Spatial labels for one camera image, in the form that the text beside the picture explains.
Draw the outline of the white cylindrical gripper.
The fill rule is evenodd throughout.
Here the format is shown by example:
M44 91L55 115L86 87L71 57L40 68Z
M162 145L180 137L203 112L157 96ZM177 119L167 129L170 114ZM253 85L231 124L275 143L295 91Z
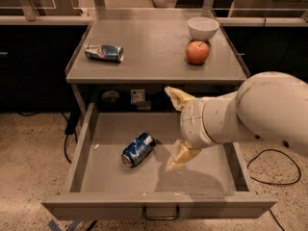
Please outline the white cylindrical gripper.
M180 115L180 128L183 140L177 140L167 160L166 171L174 171L183 167L201 151L217 143L211 139L206 127L204 110L210 97L193 98L192 95L176 88L165 87L165 93Z

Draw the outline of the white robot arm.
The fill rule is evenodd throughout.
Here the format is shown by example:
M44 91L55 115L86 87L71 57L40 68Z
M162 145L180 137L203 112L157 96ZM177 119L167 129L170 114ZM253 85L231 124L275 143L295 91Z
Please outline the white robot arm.
M166 87L180 112L182 138L175 142L166 170L183 167L203 148L258 139L308 154L308 84L281 72L263 72L238 90L217 97L194 97Z

